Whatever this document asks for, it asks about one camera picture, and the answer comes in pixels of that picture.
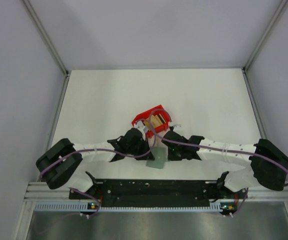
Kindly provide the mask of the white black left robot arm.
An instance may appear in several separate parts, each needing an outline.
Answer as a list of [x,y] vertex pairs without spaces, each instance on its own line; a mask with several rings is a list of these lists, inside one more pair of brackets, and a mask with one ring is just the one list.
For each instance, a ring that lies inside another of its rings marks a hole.
[[72,143],[68,138],[59,140],[35,163],[39,179],[51,190],[67,187],[93,198],[98,191],[91,174],[95,162],[113,163],[124,158],[137,161],[155,159],[145,135],[131,128],[125,135],[96,144]]

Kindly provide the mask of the green leather card holder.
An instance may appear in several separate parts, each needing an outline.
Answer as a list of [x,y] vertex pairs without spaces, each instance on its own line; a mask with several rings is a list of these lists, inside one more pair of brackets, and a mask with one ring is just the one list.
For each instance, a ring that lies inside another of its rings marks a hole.
[[154,147],[152,149],[154,160],[147,160],[146,167],[154,169],[163,169],[167,162],[167,150],[164,147]]

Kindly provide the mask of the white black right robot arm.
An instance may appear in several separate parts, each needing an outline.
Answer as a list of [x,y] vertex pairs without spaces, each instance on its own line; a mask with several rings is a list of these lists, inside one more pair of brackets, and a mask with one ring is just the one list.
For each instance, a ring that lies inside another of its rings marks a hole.
[[217,179],[217,192],[223,198],[251,187],[263,186],[282,191],[287,185],[288,157],[271,141],[259,139],[254,144],[233,144],[192,135],[185,138],[174,130],[161,141],[168,148],[169,161],[217,161],[240,166],[228,170]]

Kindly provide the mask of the red plastic card tray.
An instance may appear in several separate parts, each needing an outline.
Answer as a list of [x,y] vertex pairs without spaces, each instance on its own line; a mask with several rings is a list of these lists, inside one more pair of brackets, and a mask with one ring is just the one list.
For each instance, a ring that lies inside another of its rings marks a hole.
[[150,139],[154,136],[152,128],[156,133],[166,131],[172,121],[170,115],[160,104],[147,111],[139,113],[131,122],[134,128],[140,128],[145,133],[145,138]]

